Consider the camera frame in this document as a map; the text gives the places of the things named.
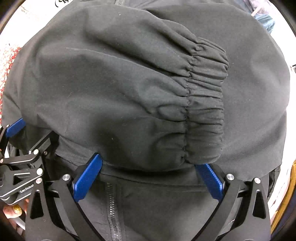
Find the person left hand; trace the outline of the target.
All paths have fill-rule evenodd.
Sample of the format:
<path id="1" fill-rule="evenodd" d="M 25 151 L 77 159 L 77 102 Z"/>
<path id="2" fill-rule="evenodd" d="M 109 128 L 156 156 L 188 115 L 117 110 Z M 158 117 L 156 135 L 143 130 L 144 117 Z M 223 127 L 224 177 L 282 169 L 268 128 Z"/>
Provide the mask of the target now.
<path id="1" fill-rule="evenodd" d="M 20 217 L 23 213 L 27 214 L 29 199 L 24 199 L 20 203 L 15 205 L 5 204 L 3 207 L 3 213 L 11 224 L 16 224 L 15 218 Z"/>

